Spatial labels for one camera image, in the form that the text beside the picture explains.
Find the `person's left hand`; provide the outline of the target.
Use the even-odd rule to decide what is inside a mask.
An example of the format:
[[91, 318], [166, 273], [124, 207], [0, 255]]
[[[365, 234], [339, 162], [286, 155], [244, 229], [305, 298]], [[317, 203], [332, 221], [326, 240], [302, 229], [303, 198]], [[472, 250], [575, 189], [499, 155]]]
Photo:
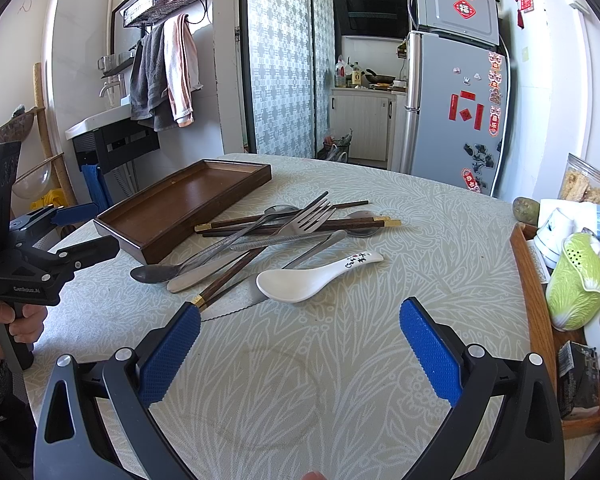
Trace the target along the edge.
[[[16, 318], [14, 308], [0, 300], [0, 328], [4, 328], [20, 344], [34, 344], [40, 339], [47, 315], [46, 307], [25, 304], [22, 317]], [[0, 364], [4, 359], [5, 351], [0, 341]]]

